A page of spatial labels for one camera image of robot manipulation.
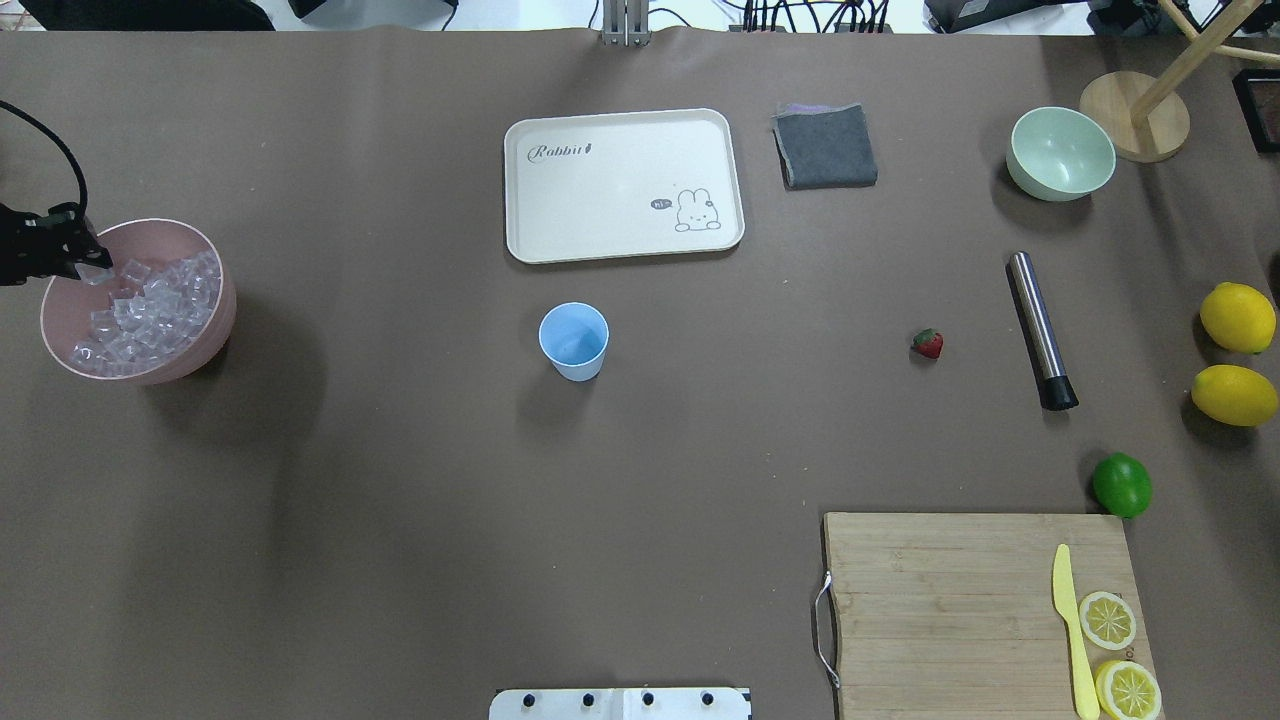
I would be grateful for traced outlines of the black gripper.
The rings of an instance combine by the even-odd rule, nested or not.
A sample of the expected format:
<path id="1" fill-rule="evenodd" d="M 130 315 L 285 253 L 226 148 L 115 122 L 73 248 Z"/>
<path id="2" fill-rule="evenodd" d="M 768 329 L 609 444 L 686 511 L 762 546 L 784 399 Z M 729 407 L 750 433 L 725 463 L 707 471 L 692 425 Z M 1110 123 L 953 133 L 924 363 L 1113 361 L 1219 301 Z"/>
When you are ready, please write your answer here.
<path id="1" fill-rule="evenodd" d="M 111 269 L 111 254 L 86 232 L 83 208 L 63 202 L 45 215 L 1 205 L 1 284 L 59 275 L 84 282 L 82 269 Z"/>

